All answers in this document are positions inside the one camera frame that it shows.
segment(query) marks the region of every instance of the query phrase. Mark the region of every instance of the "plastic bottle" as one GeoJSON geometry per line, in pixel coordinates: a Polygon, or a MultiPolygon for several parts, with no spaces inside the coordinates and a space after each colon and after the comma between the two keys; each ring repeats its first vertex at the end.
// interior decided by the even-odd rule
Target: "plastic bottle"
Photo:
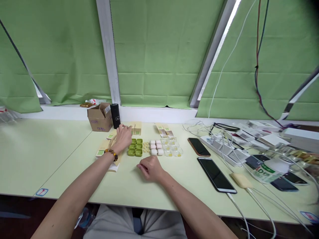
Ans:
{"type": "Polygon", "coordinates": [[[0,106],[0,120],[2,122],[15,121],[13,115],[4,106],[0,106]]]}
{"type": "Polygon", "coordinates": [[[93,220],[95,219],[95,216],[86,207],[83,209],[82,213],[83,213],[83,215],[79,221],[78,226],[82,227],[84,229],[87,229],[91,225],[93,220]]]}
{"type": "Polygon", "coordinates": [[[90,102],[94,105],[99,105],[100,103],[106,103],[106,100],[90,99],[90,100],[86,100],[85,102],[90,102]]]}
{"type": "Polygon", "coordinates": [[[288,162],[284,157],[277,156],[264,161],[256,170],[253,170],[253,174],[259,182],[268,184],[288,173],[291,164],[293,163],[288,162]]]}

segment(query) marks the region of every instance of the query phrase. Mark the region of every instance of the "gray pants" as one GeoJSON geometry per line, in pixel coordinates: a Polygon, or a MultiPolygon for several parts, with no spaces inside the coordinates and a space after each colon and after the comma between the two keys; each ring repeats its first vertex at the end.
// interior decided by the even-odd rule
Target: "gray pants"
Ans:
{"type": "Polygon", "coordinates": [[[101,205],[98,215],[84,239],[187,239],[182,217],[178,212],[144,209],[141,215],[143,235],[134,232],[132,209],[101,205]]]}

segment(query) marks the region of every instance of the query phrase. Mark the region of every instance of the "label on table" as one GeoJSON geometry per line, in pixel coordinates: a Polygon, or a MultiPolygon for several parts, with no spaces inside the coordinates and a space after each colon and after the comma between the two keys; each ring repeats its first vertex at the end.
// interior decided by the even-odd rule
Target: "label on table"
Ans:
{"type": "Polygon", "coordinates": [[[305,218],[307,218],[311,223],[313,224],[318,224],[319,223],[319,218],[311,213],[311,212],[304,212],[304,211],[300,211],[301,215],[303,215],[305,218]]]}
{"type": "Polygon", "coordinates": [[[37,191],[36,196],[43,197],[48,191],[49,189],[40,189],[39,191],[37,191]]]}

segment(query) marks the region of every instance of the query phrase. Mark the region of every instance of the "beaded bracelet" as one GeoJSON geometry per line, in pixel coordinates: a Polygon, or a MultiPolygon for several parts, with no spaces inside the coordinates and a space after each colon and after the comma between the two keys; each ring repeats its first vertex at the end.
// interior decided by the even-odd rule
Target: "beaded bracelet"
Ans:
{"type": "Polygon", "coordinates": [[[105,150],[104,150],[104,153],[106,153],[106,152],[110,152],[111,154],[113,154],[114,157],[115,157],[114,162],[117,161],[118,156],[117,156],[117,154],[116,154],[112,149],[105,149],[105,150]]]}

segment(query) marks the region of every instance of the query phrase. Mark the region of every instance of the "floor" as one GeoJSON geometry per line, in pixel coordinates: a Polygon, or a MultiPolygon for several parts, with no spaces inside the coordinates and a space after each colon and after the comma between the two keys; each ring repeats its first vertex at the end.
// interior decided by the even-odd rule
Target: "floor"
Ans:
{"type": "MultiPolygon", "coordinates": [[[[18,218],[0,218],[0,235],[2,239],[21,238],[29,239],[40,225],[48,211],[51,209],[55,200],[52,199],[30,199],[24,197],[2,196],[0,195],[0,203],[5,204],[10,208],[14,208],[16,212],[23,215],[28,215],[30,219],[18,218]]],[[[86,205],[93,213],[97,213],[99,205],[86,205]]],[[[239,239],[245,239],[247,234],[240,230],[240,227],[245,228],[244,221],[241,219],[225,218],[222,220],[231,228],[239,239]]],[[[188,239],[198,239],[189,225],[184,221],[185,231],[188,239]]],[[[250,220],[250,223],[260,227],[264,230],[272,232],[272,226],[268,222],[250,220]]],[[[283,223],[276,223],[277,233],[281,236],[276,238],[310,238],[304,232],[300,225],[288,225],[283,223]]],[[[250,227],[251,233],[257,238],[270,238],[271,234],[263,232],[254,227],[250,227]]],[[[317,234],[318,228],[313,227],[313,232],[317,234]]],[[[83,238],[85,231],[82,228],[76,228],[73,232],[72,239],[83,238]]]]}

